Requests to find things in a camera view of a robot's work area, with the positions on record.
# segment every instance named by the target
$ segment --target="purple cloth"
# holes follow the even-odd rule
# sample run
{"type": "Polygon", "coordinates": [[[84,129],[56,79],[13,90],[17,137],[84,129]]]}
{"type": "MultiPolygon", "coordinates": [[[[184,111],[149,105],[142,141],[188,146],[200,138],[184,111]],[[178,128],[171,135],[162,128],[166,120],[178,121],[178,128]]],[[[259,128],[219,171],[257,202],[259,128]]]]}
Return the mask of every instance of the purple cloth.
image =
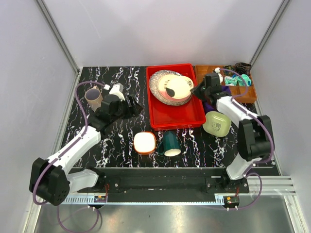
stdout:
{"type": "MultiPolygon", "coordinates": [[[[231,91],[229,89],[229,86],[222,86],[222,91],[228,92],[231,94],[231,91]]],[[[217,111],[217,109],[214,109],[212,105],[210,105],[207,101],[203,101],[203,107],[205,114],[210,111],[217,111]]]]}

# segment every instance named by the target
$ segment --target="wall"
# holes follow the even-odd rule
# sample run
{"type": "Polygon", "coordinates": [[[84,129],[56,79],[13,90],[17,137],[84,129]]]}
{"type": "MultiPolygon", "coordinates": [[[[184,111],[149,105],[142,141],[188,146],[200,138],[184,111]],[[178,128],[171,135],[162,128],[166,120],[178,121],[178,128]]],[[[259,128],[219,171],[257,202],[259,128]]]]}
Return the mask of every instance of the wall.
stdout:
{"type": "Polygon", "coordinates": [[[74,73],[34,0],[1,0],[0,35],[0,226],[17,233],[32,162],[52,152],[74,73]]]}
{"type": "Polygon", "coordinates": [[[272,119],[281,170],[294,181],[311,229],[311,1],[292,1],[252,69],[263,112],[272,119]]]}
{"type": "Polygon", "coordinates": [[[281,0],[45,0],[79,66],[249,62],[281,0]]]}

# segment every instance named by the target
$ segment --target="black marble tabletop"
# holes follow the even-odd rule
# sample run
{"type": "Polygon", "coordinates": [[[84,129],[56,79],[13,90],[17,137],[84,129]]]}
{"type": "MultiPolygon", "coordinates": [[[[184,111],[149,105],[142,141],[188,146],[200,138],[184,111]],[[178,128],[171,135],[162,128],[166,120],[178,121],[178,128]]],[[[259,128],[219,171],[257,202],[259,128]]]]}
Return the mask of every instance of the black marble tabletop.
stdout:
{"type": "MultiPolygon", "coordinates": [[[[181,154],[175,158],[159,155],[139,155],[133,148],[135,134],[142,131],[153,132],[157,145],[163,131],[155,132],[149,122],[146,67],[84,67],[80,82],[97,81],[108,85],[121,83],[123,92],[135,97],[144,107],[140,116],[128,120],[118,120],[106,131],[106,138],[91,148],[76,164],[76,167],[225,167],[237,154],[237,128],[232,125],[226,137],[218,138],[201,128],[174,130],[180,140],[181,154]]],[[[90,108],[84,99],[90,85],[81,86],[78,96],[89,114],[90,108]]],[[[253,104],[246,107],[256,112],[253,104]]],[[[83,116],[76,101],[72,104],[62,146],[66,145],[84,126],[83,116]]]]}

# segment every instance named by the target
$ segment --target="gray floor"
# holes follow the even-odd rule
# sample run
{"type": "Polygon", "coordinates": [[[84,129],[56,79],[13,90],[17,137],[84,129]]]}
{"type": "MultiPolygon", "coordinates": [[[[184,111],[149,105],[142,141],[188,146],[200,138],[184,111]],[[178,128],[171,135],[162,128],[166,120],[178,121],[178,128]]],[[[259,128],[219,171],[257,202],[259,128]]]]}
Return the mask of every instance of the gray floor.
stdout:
{"type": "MultiPolygon", "coordinates": [[[[242,205],[251,201],[241,197],[242,205]]],[[[65,219],[81,205],[62,205],[65,219]]],[[[260,197],[241,211],[211,210],[204,206],[113,206],[101,209],[103,216],[92,232],[99,233],[293,233],[285,202],[281,197],[260,197]]],[[[91,210],[83,210],[64,222],[71,231],[83,232],[96,220],[91,210]]],[[[56,207],[44,205],[36,233],[62,233],[57,225],[56,207]]]]}

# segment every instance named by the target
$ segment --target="red plastic bin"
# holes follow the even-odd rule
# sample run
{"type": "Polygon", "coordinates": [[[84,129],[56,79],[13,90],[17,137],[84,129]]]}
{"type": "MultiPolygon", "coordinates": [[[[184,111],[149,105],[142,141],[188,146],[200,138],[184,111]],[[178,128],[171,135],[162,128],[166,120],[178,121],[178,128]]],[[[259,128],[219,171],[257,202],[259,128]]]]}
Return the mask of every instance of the red plastic bin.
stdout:
{"type": "Polygon", "coordinates": [[[202,102],[195,96],[181,106],[170,106],[159,101],[151,93],[149,88],[150,77],[159,70],[168,69],[176,71],[181,75],[192,79],[194,85],[197,85],[191,64],[179,64],[168,66],[154,66],[146,68],[148,107],[151,127],[155,131],[175,130],[182,128],[196,128],[205,123],[205,113],[202,102]]]}

